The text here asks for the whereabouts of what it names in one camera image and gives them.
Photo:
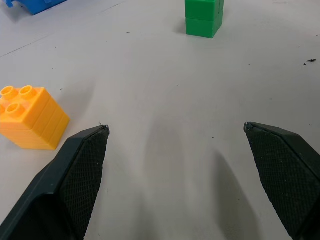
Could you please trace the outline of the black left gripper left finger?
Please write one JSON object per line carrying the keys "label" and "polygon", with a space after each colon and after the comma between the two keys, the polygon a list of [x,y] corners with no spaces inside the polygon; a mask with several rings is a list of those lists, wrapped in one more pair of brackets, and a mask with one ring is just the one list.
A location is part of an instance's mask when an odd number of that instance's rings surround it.
{"label": "black left gripper left finger", "polygon": [[69,137],[0,225],[0,240],[84,240],[100,190],[108,125]]}

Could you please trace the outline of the green toy brick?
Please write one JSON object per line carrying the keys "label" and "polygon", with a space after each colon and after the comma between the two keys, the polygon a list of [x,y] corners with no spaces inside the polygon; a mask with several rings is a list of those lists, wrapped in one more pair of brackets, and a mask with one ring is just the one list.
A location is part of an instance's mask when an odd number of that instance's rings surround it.
{"label": "green toy brick", "polygon": [[225,0],[185,0],[186,34],[212,39],[223,23]]}

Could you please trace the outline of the blue plastic object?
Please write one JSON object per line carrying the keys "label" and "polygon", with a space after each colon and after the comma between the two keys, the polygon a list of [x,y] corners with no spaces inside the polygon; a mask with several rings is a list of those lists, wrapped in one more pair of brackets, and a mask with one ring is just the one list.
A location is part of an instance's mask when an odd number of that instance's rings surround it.
{"label": "blue plastic object", "polygon": [[32,15],[37,15],[66,1],[67,0],[3,0],[8,8],[14,6],[13,2],[22,4]]}

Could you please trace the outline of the yellow toy brick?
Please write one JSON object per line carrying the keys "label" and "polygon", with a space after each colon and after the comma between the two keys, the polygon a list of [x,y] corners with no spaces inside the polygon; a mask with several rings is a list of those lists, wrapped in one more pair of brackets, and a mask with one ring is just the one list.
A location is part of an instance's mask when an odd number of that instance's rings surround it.
{"label": "yellow toy brick", "polygon": [[0,90],[0,134],[22,149],[55,150],[69,121],[44,87]]}

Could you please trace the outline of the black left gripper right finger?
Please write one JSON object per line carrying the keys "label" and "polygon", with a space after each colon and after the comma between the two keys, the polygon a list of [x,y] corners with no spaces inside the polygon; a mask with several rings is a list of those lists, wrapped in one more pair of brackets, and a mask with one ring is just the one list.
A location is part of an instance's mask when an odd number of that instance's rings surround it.
{"label": "black left gripper right finger", "polygon": [[320,154],[300,135],[256,122],[244,132],[260,182],[292,240],[320,240]]}

